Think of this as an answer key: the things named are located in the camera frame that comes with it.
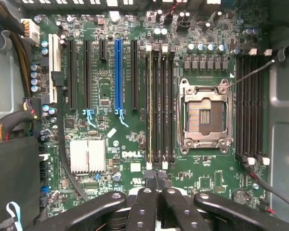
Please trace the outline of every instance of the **white connector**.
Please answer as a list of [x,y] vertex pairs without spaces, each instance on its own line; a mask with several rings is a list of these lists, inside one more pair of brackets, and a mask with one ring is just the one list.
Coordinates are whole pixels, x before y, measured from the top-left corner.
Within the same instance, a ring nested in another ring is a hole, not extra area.
[[52,71],[61,71],[60,38],[56,35],[48,35],[49,54],[49,101],[57,103],[57,88],[53,86]]
[[25,25],[25,36],[22,36],[22,38],[32,45],[39,46],[39,26],[29,18],[22,18],[20,22]]

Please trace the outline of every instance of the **heatsink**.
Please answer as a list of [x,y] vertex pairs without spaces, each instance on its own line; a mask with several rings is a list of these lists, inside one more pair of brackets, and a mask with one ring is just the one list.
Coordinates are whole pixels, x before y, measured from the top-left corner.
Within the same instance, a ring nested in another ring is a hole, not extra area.
[[71,141],[69,148],[72,173],[106,171],[105,140]]

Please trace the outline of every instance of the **black cable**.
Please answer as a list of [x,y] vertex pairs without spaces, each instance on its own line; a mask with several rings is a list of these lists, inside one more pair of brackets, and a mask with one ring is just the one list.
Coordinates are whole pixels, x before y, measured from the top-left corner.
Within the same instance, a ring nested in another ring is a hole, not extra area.
[[83,191],[83,189],[80,187],[78,182],[75,180],[74,175],[72,174],[70,168],[69,168],[69,163],[67,161],[66,157],[66,140],[65,140],[65,135],[64,135],[64,121],[63,121],[63,116],[64,116],[64,97],[63,97],[63,86],[58,86],[56,85],[57,88],[57,124],[58,124],[58,142],[59,142],[59,155],[61,157],[61,163],[66,171],[66,174],[68,178],[71,180],[73,186],[75,187],[75,190],[79,193],[79,195],[85,200],[89,201],[90,199],[86,195],[86,193]]
[[283,195],[282,193],[274,189],[271,185],[269,185],[267,182],[265,182],[257,173],[252,170],[250,166],[246,167],[246,170],[248,171],[250,177],[253,178],[265,190],[273,193],[274,195],[285,201],[287,204],[289,204],[289,198],[287,198],[285,195]]

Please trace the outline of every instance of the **mounting screw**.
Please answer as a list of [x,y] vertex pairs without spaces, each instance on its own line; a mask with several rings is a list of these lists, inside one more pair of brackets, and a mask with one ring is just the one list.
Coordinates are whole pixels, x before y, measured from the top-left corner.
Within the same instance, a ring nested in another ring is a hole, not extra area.
[[207,194],[205,194],[205,193],[201,193],[201,194],[200,194],[200,197],[201,197],[202,199],[208,199],[208,198],[209,198],[209,195],[207,195]]
[[112,194],[111,197],[114,199],[119,199],[121,197],[121,195],[119,193],[114,193],[114,194]]
[[257,190],[257,189],[259,189],[259,185],[254,183],[254,184],[252,184],[252,188]]

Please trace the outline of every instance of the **wire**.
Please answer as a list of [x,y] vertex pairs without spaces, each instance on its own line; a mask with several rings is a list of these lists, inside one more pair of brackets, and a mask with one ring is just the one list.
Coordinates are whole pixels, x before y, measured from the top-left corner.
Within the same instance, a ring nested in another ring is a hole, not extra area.
[[274,60],[274,59],[272,59],[271,61],[267,62],[267,63],[266,63],[265,65],[263,65],[262,67],[260,67],[260,68],[258,68],[258,69],[256,69],[256,70],[250,72],[249,74],[245,75],[243,78],[238,79],[236,82],[230,84],[230,85],[228,86],[228,88],[231,88],[232,86],[234,86],[234,85],[238,84],[239,82],[247,79],[248,77],[250,77],[250,76],[252,76],[252,75],[254,75],[254,74],[256,74],[256,73],[258,73],[258,72],[260,72],[260,71],[262,71],[262,70],[264,70],[264,69],[266,69],[269,65],[271,65],[271,64],[273,64],[273,63],[275,63],[275,60]]
[[261,185],[265,190],[273,193],[274,195],[278,196],[280,199],[285,201],[287,204],[289,204],[289,198],[287,198],[285,195],[274,189],[271,185],[269,185],[267,182],[265,182],[257,173],[255,173],[250,166],[245,167],[248,171],[250,177],[252,177],[259,185]]

